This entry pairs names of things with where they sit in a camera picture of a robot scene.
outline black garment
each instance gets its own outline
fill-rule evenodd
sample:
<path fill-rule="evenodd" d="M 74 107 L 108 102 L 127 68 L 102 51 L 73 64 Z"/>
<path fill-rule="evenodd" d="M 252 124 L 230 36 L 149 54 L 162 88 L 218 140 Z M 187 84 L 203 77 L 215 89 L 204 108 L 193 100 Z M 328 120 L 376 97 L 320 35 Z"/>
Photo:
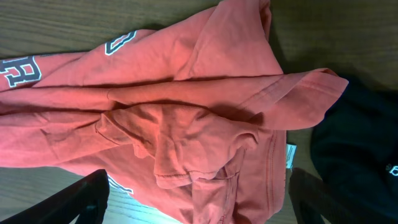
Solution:
<path fill-rule="evenodd" d="M 312 161 L 331 188 L 398 220 L 398 97 L 348 80 L 313 131 Z"/>

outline orange fabric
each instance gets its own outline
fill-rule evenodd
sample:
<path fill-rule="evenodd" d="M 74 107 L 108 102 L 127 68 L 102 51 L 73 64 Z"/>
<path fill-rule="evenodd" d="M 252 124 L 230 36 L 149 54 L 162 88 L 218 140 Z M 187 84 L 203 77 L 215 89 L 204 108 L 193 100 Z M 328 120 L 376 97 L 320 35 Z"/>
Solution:
<path fill-rule="evenodd" d="M 106 169 L 183 223 L 264 223 L 283 203 L 285 130 L 316 125 L 347 85 L 283 75 L 270 22 L 269 1 L 226 0 L 90 52 L 3 60 L 0 166 Z"/>

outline wood grain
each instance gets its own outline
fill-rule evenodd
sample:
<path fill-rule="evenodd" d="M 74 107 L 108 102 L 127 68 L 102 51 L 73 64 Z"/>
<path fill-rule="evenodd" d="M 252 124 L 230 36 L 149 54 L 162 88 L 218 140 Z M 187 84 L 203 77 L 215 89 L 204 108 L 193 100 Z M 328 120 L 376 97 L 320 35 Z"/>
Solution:
<path fill-rule="evenodd" d="M 161 29 L 218 0 L 1 0 L 0 58 L 90 50 L 135 29 Z M 271 47 L 285 72 L 330 67 L 373 88 L 398 90 L 398 1 L 272 1 Z M 316 174 L 310 129 L 292 131 L 294 166 Z M 80 177 L 58 168 L 0 169 L 0 220 Z M 112 190 L 104 223 L 165 223 L 162 215 Z M 296 223 L 289 196 L 268 223 Z"/>

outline wooden surface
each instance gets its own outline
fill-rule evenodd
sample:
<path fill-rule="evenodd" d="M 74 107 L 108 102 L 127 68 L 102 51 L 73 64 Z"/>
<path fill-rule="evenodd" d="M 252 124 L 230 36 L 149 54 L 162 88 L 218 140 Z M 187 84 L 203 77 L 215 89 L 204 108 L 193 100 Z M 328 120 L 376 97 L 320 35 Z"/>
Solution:
<path fill-rule="evenodd" d="M 90 50 L 135 29 L 161 29 L 217 0 L 1 0 L 0 58 Z M 272 1 L 271 47 L 285 72 L 330 67 L 373 88 L 398 90 L 398 1 Z M 294 166 L 316 174 L 310 129 L 291 131 Z M 58 168 L 0 169 L 0 220 L 78 180 Z M 112 190 L 104 223 L 165 223 Z M 289 197 L 268 223 L 296 223 Z"/>

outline white tag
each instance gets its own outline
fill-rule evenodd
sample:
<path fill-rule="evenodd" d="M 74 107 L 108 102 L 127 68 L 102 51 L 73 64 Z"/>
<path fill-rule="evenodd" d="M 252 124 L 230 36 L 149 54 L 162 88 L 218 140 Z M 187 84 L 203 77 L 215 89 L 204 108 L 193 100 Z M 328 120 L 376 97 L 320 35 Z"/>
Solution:
<path fill-rule="evenodd" d="M 293 168 L 293 158 L 296 153 L 296 145 L 286 144 L 286 169 Z"/>

